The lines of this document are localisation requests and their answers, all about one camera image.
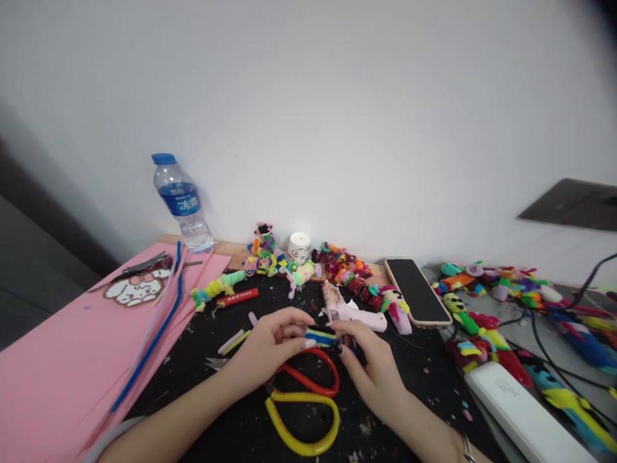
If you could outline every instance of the blue bottle cap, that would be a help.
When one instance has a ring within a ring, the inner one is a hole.
[[[169,153],[157,153],[152,155],[152,161],[154,161],[156,165],[175,164],[175,156]]]

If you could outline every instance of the smartphone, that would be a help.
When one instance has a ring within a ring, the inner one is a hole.
[[[421,328],[446,328],[450,312],[411,259],[386,259],[386,271],[409,306],[411,323]]]

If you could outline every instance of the glue gun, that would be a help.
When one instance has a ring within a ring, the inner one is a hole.
[[[328,321],[360,320],[373,331],[384,332],[388,328],[388,321],[381,312],[373,313],[360,309],[352,309],[345,303],[339,289],[328,280],[323,282],[323,300],[326,302]]]

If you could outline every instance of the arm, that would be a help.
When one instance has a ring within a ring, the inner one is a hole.
[[[343,346],[341,360],[362,400],[387,424],[424,463],[467,463],[462,436],[408,392],[398,374],[397,364],[388,343],[369,327],[356,320],[334,322],[332,329],[353,336],[362,347],[367,365],[363,367],[355,354]],[[472,446],[477,463],[490,463]]]
[[[177,462],[221,413],[290,357],[316,345],[304,338],[306,326],[314,323],[293,307],[262,317],[221,371],[118,437],[99,463]]]

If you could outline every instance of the phone case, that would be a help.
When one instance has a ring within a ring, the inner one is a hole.
[[[388,272],[388,277],[390,278],[390,281],[392,282],[392,284],[394,286],[396,286],[398,288],[398,290],[400,291],[400,287],[398,286],[397,283],[397,279],[394,277],[392,270],[390,270],[390,266],[388,265],[388,260],[385,260],[385,267],[386,267],[386,271]],[[418,266],[416,265],[415,262],[413,262],[413,259],[397,259],[397,260],[410,260],[417,268]],[[424,280],[426,281],[426,285],[430,288],[430,284],[428,282],[428,280],[426,279],[426,277],[424,276],[424,274],[422,273],[422,271],[420,270],[420,268],[418,268],[420,274],[422,275],[422,277],[424,278]],[[435,294],[433,292],[433,295],[435,296],[435,299],[437,300],[437,302],[439,302],[439,305],[441,306],[443,312],[447,315],[449,322],[440,322],[440,321],[435,321],[435,320],[416,320],[415,318],[413,318],[413,315],[411,313],[408,314],[409,319],[411,320],[411,323],[413,323],[415,326],[420,327],[420,328],[436,328],[436,329],[443,329],[446,328],[450,325],[452,325],[452,316],[450,315],[450,312],[443,306],[442,301],[439,299],[439,296],[437,294]]]

